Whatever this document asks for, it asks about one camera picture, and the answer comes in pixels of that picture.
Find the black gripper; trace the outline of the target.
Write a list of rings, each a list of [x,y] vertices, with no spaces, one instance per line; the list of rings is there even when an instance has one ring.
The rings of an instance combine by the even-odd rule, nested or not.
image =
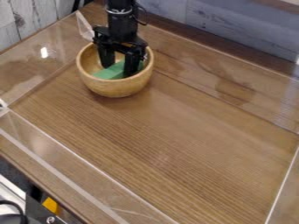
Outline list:
[[[94,26],[94,44],[98,46],[101,64],[105,68],[115,64],[115,52],[126,55],[125,76],[130,77],[141,70],[145,61],[147,42],[138,36],[137,25],[117,27]]]

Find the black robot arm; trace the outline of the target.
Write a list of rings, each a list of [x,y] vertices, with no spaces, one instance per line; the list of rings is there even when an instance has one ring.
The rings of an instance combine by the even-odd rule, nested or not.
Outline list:
[[[125,76],[133,76],[146,59],[149,43],[138,36],[139,9],[137,0],[107,0],[107,26],[94,25],[93,42],[98,47],[102,66],[110,68],[117,62],[117,53],[125,55]]]

